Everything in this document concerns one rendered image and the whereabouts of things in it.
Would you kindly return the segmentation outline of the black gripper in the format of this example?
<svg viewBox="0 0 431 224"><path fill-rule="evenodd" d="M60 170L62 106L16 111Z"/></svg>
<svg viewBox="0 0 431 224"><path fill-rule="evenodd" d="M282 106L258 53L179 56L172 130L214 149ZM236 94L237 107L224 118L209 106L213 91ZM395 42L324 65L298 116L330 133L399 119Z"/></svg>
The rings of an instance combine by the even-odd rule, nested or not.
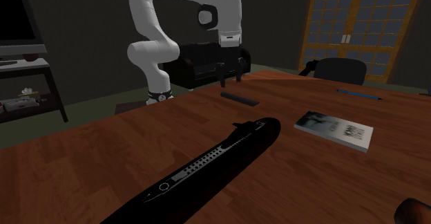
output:
<svg viewBox="0 0 431 224"><path fill-rule="evenodd" d="M236 81L242 81L243 58L241 58L241 49L240 46L218 48L220 60L217 63L217 78L222 88L225 87L225 64L235 64Z"/></svg>

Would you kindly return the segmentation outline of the black flat remote control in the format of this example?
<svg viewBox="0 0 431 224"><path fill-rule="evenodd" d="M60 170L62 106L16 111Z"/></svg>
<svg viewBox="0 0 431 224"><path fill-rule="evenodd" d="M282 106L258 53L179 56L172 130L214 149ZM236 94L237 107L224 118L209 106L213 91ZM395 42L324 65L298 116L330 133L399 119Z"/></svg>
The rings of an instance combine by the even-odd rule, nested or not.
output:
<svg viewBox="0 0 431 224"><path fill-rule="evenodd" d="M220 96L227 98L229 100L233 100L235 102L239 102L241 104L246 104L248 106L257 106L259 104L258 101L251 100L249 98L241 97L239 95L234 95L234 94L227 93L227 92L221 92Z"/></svg>

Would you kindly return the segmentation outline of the black sofa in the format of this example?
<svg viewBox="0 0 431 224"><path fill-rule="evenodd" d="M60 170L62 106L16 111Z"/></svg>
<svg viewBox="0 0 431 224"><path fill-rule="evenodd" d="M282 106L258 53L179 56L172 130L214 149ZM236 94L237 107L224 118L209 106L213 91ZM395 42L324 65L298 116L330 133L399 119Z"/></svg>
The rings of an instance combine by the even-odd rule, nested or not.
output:
<svg viewBox="0 0 431 224"><path fill-rule="evenodd" d="M217 78L217 63L220 56L217 42L182 44L180 56L162 65L163 71L169 74L170 83L187 89L219 82ZM251 55L240 46L243 58L243 74L251 70ZM236 77L235 64L225 64L225 80Z"/></svg>

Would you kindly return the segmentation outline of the black submarine model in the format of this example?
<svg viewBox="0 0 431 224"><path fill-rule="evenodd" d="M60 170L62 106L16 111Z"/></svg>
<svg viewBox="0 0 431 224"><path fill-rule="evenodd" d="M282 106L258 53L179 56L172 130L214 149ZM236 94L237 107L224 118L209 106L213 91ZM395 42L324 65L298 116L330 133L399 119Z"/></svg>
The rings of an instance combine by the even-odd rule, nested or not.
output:
<svg viewBox="0 0 431 224"><path fill-rule="evenodd" d="M100 224L185 224L280 134L275 118L234 126L225 140L130 199Z"/></svg>

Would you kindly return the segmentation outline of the black chair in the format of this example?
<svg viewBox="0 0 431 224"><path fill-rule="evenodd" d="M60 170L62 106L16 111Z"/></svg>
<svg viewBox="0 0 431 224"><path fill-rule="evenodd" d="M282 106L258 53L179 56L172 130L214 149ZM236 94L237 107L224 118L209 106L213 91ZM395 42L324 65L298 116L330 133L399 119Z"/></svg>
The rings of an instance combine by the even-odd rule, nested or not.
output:
<svg viewBox="0 0 431 224"><path fill-rule="evenodd" d="M357 59L330 57L307 62L306 67L298 75L305 77L312 71L314 78L362 85L367 66Z"/></svg>

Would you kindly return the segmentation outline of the grey and white book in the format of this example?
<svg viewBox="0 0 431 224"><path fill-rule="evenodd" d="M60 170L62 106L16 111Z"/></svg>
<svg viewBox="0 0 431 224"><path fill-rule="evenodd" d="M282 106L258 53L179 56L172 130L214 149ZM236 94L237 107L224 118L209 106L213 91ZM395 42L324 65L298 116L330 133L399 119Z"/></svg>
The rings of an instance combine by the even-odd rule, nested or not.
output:
<svg viewBox="0 0 431 224"><path fill-rule="evenodd" d="M308 111L294 128L315 136L367 153L374 128L332 117L315 111Z"/></svg>

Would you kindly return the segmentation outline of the blue pen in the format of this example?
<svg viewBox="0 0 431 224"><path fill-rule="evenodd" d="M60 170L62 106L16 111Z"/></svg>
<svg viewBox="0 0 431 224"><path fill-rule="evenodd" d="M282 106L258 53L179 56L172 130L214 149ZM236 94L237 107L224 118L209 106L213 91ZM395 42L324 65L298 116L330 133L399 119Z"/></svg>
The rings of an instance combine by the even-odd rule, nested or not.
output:
<svg viewBox="0 0 431 224"><path fill-rule="evenodd" d="M381 98L381 97L377 97L377 96L373 96L373 95L366 95L366 94L362 94L362 93L355 93L355 92L346 91L346 90L337 89L336 92L344 93L344 94L348 94L348 95L355 95L355 96L359 96L359 97L366 97L366 98L370 98L373 100L383 100L383 98Z"/></svg>

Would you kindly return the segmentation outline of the wooden framed glass door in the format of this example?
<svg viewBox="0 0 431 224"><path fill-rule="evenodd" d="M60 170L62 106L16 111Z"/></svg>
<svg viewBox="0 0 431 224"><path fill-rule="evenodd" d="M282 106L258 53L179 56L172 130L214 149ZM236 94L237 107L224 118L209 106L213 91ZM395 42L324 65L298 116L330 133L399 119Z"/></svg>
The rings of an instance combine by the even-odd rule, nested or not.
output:
<svg viewBox="0 0 431 224"><path fill-rule="evenodd" d="M327 57L365 63L367 81L387 83L419 0L309 0L298 68Z"/></svg>

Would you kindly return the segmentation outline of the brown wooden table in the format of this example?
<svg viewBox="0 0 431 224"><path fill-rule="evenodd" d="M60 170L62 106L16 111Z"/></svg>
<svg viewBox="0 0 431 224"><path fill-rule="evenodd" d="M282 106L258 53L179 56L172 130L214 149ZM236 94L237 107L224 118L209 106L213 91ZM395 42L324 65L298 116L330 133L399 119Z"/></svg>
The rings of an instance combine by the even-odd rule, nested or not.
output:
<svg viewBox="0 0 431 224"><path fill-rule="evenodd" d="M277 141L187 224L394 224L404 199L431 204L430 97L274 71L225 91L259 104L215 85L0 150L0 224L100 224L263 117ZM308 111L373 127L367 153L294 128Z"/></svg>

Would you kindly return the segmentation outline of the dark television stand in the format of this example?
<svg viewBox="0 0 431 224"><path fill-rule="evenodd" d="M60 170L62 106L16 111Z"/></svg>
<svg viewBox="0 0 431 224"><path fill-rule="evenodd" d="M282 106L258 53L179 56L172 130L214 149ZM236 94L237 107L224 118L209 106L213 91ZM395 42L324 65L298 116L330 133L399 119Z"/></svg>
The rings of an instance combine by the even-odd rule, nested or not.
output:
<svg viewBox="0 0 431 224"><path fill-rule="evenodd" d="M0 0L0 81L42 74L49 88L38 98L22 92L21 97L0 100L0 124L51 111L68 121L50 65L40 57L46 52L30 0Z"/></svg>

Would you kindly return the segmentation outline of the brown rounded object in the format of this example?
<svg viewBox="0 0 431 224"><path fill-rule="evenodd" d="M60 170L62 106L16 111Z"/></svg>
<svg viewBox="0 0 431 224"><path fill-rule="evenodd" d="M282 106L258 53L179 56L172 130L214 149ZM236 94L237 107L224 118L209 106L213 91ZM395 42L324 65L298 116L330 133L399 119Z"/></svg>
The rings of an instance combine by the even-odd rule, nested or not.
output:
<svg viewBox="0 0 431 224"><path fill-rule="evenodd" d="M431 224L431 205L406 198L394 213L395 224Z"/></svg>

